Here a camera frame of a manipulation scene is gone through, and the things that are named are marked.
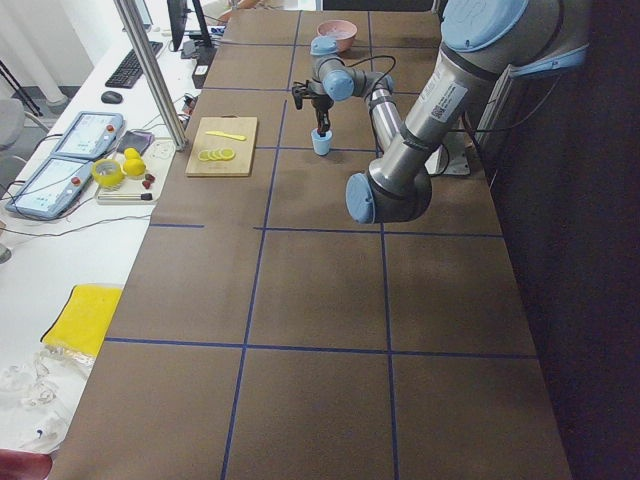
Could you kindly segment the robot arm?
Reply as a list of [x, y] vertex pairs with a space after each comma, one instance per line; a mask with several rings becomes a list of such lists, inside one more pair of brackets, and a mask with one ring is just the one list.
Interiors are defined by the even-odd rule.
[[292, 91], [311, 99], [322, 137], [336, 101], [361, 97], [382, 150], [346, 185], [346, 206], [360, 224], [408, 222], [431, 200], [426, 163], [457, 120], [494, 87], [507, 68], [516, 77], [561, 72], [581, 65], [588, 47], [589, 1], [449, 1], [443, 12], [435, 68], [405, 118], [392, 83], [381, 72], [347, 66], [337, 42], [311, 42], [312, 77]]

